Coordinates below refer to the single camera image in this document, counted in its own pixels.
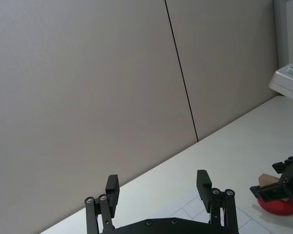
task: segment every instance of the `screw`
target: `screw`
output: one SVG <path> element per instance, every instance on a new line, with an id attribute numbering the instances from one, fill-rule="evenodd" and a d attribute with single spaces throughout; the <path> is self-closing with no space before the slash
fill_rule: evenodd
<path id="1" fill-rule="evenodd" d="M 149 220 L 149 219 L 148 219 L 148 220 L 146 221 L 146 225 L 147 225 L 147 226 L 151 226 L 151 225 L 152 225 L 152 220 Z"/>
<path id="2" fill-rule="evenodd" d="M 177 223 L 177 220 L 176 220 L 175 218 L 173 218 L 173 219 L 171 220 L 171 223 L 172 223 L 172 224 L 176 224 L 176 223 Z"/>
<path id="3" fill-rule="evenodd" d="M 214 189 L 213 190 L 213 194 L 219 194 L 219 190 L 218 189 Z"/>
<path id="4" fill-rule="evenodd" d="M 106 196 L 105 195 L 103 195 L 103 196 L 100 197 L 100 200 L 101 201 L 104 201 L 105 199 L 106 199 Z"/>
<path id="5" fill-rule="evenodd" d="M 231 191 L 231 190 L 226 191 L 226 193 L 227 193 L 228 195 L 233 195 L 233 191 Z"/>
<path id="6" fill-rule="evenodd" d="M 86 202 L 87 202 L 87 203 L 91 203 L 91 202 L 93 202 L 93 198 L 88 198 Z"/>

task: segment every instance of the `white device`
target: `white device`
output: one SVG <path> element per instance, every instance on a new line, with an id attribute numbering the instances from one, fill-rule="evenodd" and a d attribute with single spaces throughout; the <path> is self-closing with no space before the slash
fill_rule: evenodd
<path id="1" fill-rule="evenodd" d="M 269 83 L 269 88 L 293 99 L 293 63 L 277 70 Z"/>

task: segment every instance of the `white table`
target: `white table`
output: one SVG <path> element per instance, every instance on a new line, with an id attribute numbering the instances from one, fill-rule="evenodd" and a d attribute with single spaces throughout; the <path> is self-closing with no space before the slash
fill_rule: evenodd
<path id="1" fill-rule="evenodd" d="M 236 192 L 236 205 L 275 234 L 293 234 L 293 215 L 262 210 L 249 190 L 271 165 L 293 156 L 293 100 L 275 97 L 216 133 L 121 187 L 115 222 L 148 218 L 196 186 L 196 171 L 207 170 L 213 186 Z M 86 234 L 85 209 L 43 234 Z"/>

